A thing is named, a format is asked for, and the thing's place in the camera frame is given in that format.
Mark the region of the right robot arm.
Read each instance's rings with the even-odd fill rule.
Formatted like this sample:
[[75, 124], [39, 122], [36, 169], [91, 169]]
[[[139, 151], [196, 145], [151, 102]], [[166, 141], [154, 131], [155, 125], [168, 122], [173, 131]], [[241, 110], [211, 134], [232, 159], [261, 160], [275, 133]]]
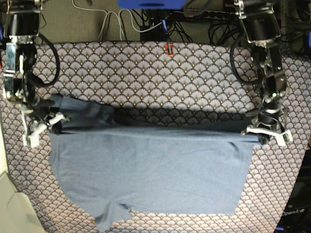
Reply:
[[[55, 130], [60, 121], [68, 119], [55, 110], [53, 100], [45, 100], [35, 92], [37, 87], [47, 88], [54, 85], [60, 74], [60, 59], [56, 48], [39, 32], [44, 4], [44, 0], [7, 1], [7, 17], [3, 30], [3, 97], [7, 102], [18, 106], [24, 127], [22, 141], [25, 146], [32, 148], [39, 145], [41, 133]], [[55, 75], [48, 83], [33, 73], [37, 60], [37, 38], [49, 46], [55, 57]]]

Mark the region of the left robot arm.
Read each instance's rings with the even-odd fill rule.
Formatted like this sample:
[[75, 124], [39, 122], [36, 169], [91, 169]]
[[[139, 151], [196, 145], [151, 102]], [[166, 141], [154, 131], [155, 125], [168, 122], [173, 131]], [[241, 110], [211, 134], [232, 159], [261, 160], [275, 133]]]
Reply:
[[[246, 85], [255, 85], [260, 92], [261, 103], [255, 109], [246, 112], [251, 124], [242, 134], [255, 133], [261, 144], [274, 138], [279, 146], [285, 146], [293, 137], [287, 129], [287, 110], [282, 101], [287, 91], [285, 72], [282, 66], [282, 54], [279, 39], [281, 31], [274, 13], [275, 0], [236, 0], [236, 15], [243, 32], [230, 49], [230, 64], [237, 80]], [[257, 79], [246, 81], [241, 78], [233, 58], [239, 43], [246, 40], [251, 47], [251, 60], [257, 69]]]

